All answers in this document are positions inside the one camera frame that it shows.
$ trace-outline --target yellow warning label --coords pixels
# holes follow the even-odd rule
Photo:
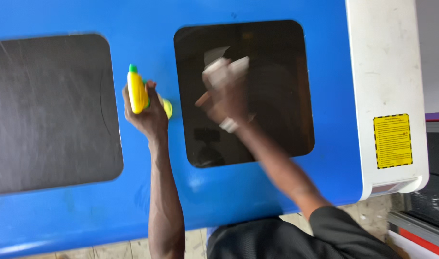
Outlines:
[[[378,169],[413,163],[408,114],[375,117],[373,129]]]

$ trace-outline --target hand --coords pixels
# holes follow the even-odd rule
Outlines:
[[[229,82],[220,87],[213,88],[207,75],[202,75],[207,92],[197,100],[195,105],[202,108],[207,116],[220,124],[227,117],[239,125],[248,121],[247,102],[245,99],[246,74],[239,76],[229,73]]]
[[[149,80],[146,83],[146,92],[149,95],[150,105],[140,114],[134,114],[130,106],[128,86],[122,90],[125,103],[125,118],[148,138],[149,142],[165,141],[168,136],[168,118],[160,104],[159,96],[155,91],[156,83]]]

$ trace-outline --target floor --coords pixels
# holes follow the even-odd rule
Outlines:
[[[352,205],[341,206],[352,218],[375,237],[384,240],[388,231],[387,215],[394,199],[390,195],[368,198]],[[299,213],[280,216],[304,232],[312,234],[307,220]],[[206,259],[206,229],[186,232],[186,258]],[[23,259],[56,259],[66,255],[69,259],[150,259],[148,239],[131,240],[95,247],[45,253]]]

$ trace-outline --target spray bottle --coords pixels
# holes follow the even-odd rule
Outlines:
[[[138,74],[138,68],[133,64],[130,64],[128,69],[127,84],[131,110],[134,114],[140,114],[144,109],[149,107],[150,101],[148,93],[144,89],[146,80],[142,79],[140,74]],[[167,117],[170,119],[173,113],[172,104],[167,99],[162,98],[159,94],[157,95]]]

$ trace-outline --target person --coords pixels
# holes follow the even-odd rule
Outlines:
[[[395,259],[401,258],[389,246],[362,229],[347,213],[332,206],[310,178],[286,152],[269,138],[248,115],[243,78],[212,88],[196,105],[218,124],[234,124],[233,134],[260,162],[274,185],[289,197],[309,220],[314,236],[279,217],[254,220],[217,228],[208,240],[208,259]],[[153,259],[184,257],[184,219],[172,175],[168,154],[168,120],[155,91],[148,81],[146,91],[150,107],[134,114],[127,87],[122,94],[125,117],[144,133],[151,153],[151,196],[148,239]]]

